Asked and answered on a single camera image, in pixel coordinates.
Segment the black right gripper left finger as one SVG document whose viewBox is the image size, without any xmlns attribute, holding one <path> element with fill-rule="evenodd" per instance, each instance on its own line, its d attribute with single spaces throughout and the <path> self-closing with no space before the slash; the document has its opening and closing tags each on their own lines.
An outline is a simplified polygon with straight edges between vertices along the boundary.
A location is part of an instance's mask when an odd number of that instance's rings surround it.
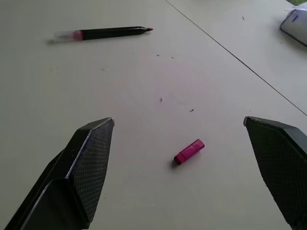
<svg viewBox="0 0 307 230">
<path fill-rule="evenodd" d="M 115 126 L 111 117 L 77 129 L 4 230 L 87 230 L 106 178 Z"/>
</svg>

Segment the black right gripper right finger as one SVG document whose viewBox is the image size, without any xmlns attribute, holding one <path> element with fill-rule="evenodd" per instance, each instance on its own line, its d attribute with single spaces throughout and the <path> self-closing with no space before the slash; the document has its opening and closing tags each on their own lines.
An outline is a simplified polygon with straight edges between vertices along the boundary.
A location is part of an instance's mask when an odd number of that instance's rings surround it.
<svg viewBox="0 0 307 230">
<path fill-rule="evenodd" d="M 307 230 L 307 135 L 278 121 L 244 119 L 268 190 L 292 230 Z"/>
</svg>

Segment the pink marker cap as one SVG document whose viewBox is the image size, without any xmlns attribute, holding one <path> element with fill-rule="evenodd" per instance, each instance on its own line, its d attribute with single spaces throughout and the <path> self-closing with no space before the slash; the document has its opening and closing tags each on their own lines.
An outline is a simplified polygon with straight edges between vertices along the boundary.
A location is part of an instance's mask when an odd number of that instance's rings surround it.
<svg viewBox="0 0 307 230">
<path fill-rule="evenodd" d="M 185 163 L 189 158 L 193 157 L 196 153 L 201 151 L 205 147 L 205 144 L 200 140 L 197 139 L 180 151 L 175 157 L 174 162 L 177 165 L 181 165 Z"/>
</svg>

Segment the black marker pen pink tip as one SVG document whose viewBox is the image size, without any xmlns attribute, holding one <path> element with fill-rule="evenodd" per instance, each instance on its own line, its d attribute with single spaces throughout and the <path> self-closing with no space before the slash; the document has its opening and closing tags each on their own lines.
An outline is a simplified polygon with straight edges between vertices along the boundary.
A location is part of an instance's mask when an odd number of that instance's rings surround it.
<svg viewBox="0 0 307 230">
<path fill-rule="evenodd" d="M 64 42 L 97 40 L 114 37 L 135 36 L 152 31 L 153 28 L 142 26 L 101 28 L 101 29 L 84 29 L 72 30 L 54 33 L 52 39 L 47 40 L 48 45 Z"/>
</svg>

